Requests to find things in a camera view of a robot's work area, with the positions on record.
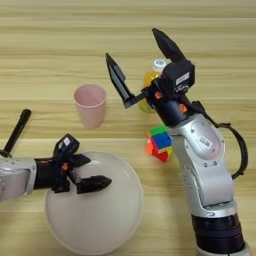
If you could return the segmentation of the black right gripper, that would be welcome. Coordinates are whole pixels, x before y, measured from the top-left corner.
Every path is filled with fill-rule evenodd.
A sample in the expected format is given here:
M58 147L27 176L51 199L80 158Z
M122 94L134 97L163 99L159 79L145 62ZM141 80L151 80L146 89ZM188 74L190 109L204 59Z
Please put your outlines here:
M172 62L185 60L179 47L163 31L152 29L157 45L163 55ZM190 102L184 92L175 93L163 78L154 79L137 96L132 94L125 84L126 77L114 59L105 54L106 64L115 89L126 108L146 100L147 104L159 115L167 127L175 127L196 113L204 114L205 109L199 101Z

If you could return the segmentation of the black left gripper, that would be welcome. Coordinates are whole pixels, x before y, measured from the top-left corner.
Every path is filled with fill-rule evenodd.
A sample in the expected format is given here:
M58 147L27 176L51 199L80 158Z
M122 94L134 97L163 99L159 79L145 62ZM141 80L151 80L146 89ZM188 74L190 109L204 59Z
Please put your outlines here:
M91 162L84 154L75 154L58 164L54 158L36 160L35 189L51 189L54 193L70 191L68 175L74 168L81 167ZM82 178L77 184L77 193L85 194L98 192L107 188L112 180L103 175Z

